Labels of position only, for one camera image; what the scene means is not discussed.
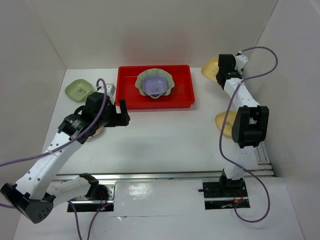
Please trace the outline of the red plastic bin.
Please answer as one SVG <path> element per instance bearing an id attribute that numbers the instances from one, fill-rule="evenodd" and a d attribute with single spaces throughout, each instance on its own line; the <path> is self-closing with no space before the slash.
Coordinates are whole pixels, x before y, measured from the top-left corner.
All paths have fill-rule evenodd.
<path id="1" fill-rule="evenodd" d="M 153 68 L 162 69 L 172 75 L 175 86 L 169 95 L 153 99 L 140 94 L 139 89 L 135 86 L 138 75 Z M 186 64 L 120 66 L 115 92 L 117 106 L 120 105 L 120 100 L 125 100 L 128 110 L 190 108 L 195 102 L 190 67 Z"/>

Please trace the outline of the far green square plate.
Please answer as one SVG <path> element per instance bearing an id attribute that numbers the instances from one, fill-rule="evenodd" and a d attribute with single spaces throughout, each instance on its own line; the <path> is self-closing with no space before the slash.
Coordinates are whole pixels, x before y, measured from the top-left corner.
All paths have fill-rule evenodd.
<path id="1" fill-rule="evenodd" d="M 84 102 L 93 91 L 94 88 L 91 83 L 85 79 L 77 79 L 65 88 L 64 93 L 72 101 L 81 103 Z"/>

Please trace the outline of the front aluminium rail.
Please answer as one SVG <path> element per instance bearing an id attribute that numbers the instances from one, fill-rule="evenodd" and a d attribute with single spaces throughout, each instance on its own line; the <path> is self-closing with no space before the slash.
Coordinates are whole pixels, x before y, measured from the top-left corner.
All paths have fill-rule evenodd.
<path id="1" fill-rule="evenodd" d="M 253 171 L 257 177 L 274 177 L 272 169 L 259 169 Z M 219 178 L 221 172 L 219 171 L 200 171 L 200 172 L 166 172 L 166 173 L 126 173 L 126 174 L 93 174 L 97 180 L 116 181 L 116 180 L 167 180 L 167 179 L 205 179 L 205 178 Z M 76 178 L 77 175 L 58 174 L 52 181 L 69 181 Z"/>

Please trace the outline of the large green scalloped bowl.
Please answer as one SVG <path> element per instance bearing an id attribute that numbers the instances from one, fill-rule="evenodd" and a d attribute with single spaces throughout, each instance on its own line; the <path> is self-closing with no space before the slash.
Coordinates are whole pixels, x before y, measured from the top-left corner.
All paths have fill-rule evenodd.
<path id="1" fill-rule="evenodd" d="M 149 76 L 161 76 L 164 77 L 167 81 L 167 86 L 168 89 L 165 93 L 160 94 L 160 95 L 148 95 L 143 91 L 143 83 L 142 81 Z M 161 96 L 168 96 L 171 93 L 171 90 L 175 87 L 175 82 L 173 80 L 173 76 L 168 73 L 167 71 L 160 69 L 160 68 L 151 68 L 151 69 L 147 69 L 145 71 L 143 71 L 142 73 L 140 73 L 135 81 L 135 87 L 138 89 L 140 95 L 142 96 L 149 96 L 152 99 L 158 99 Z"/>

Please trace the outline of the brown square plate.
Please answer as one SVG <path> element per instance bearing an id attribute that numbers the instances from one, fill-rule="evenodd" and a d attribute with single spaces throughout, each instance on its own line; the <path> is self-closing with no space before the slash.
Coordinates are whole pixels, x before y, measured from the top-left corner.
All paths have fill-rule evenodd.
<path id="1" fill-rule="evenodd" d="M 95 136 L 99 135 L 102 131 L 103 131 L 104 127 L 101 126 L 99 128 L 97 128 L 94 131 L 94 128 L 92 127 L 88 132 L 87 132 L 87 140 L 94 138 Z"/>

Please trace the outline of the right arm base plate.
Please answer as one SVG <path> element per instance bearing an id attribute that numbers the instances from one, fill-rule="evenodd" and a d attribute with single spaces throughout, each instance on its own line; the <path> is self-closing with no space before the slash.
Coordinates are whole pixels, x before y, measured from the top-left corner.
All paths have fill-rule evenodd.
<path id="1" fill-rule="evenodd" d="M 238 208 L 250 208 L 250 201 L 245 182 L 239 188 L 220 189 L 219 182 L 203 182 L 202 189 L 205 210 L 233 209 L 237 203 Z"/>

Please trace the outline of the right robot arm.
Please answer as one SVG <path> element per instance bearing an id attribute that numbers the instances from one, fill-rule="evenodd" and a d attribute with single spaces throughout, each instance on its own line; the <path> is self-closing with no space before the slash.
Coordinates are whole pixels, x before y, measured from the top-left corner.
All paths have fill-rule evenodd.
<path id="1" fill-rule="evenodd" d="M 238 150 L 223 169 L 218 184 L 220 194 L 226 197 L 235 197 L 241 190 L 246 161 L 267 134 L 269 109 L 261 106 L 242 82 L 242 70 L 247 61 L 248 58 L 240 53 L 218 56 L 216 80 L 237 110 L 231 138 L 238 145 Z"/>

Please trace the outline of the purple square plate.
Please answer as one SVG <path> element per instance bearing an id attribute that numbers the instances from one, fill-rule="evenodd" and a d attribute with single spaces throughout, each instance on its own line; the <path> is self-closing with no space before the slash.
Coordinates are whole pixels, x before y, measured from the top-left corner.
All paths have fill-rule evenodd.
<path id="1" fill-rule="evenodd" d="M 147 95 L 161 95 L 168 90 L 167 80 L 162 76 L 148 76 L 142 81 L 142 89 Z"/>

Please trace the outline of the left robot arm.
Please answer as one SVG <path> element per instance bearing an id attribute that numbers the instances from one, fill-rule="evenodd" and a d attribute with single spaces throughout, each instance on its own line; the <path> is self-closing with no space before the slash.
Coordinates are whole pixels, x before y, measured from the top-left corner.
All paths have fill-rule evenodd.
<path id="1" fill-rule="evenodd" d="M 89 173 L 72 180 L 52 183 L 69 158 L 101 128 L 127 126 L 130 117 L 126 101 L 119 101 L 120 112 L 105 93 L 90 94 L 85 105 L 64 118 L 51 144 L 30 170 L 16 183 L 0 189 L 6 200 L 32 223 L 48 217 L 54 207 L 77 197 L 92 200 L 103 190 Z"/>

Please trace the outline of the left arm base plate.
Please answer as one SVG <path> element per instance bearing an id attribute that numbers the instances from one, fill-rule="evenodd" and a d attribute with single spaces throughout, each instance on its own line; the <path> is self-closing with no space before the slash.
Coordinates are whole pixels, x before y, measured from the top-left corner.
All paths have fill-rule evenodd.
<path id="1" fill-rule="evenodd" d="M 71 203 L 78 213 L 93 213 L 97 210 L 101 212 L 113 212 L 115 190 L 115 182 L 103 182 L 99 185 L 95 196 L 91 198 L 78 196 L 73 198 Z"/>

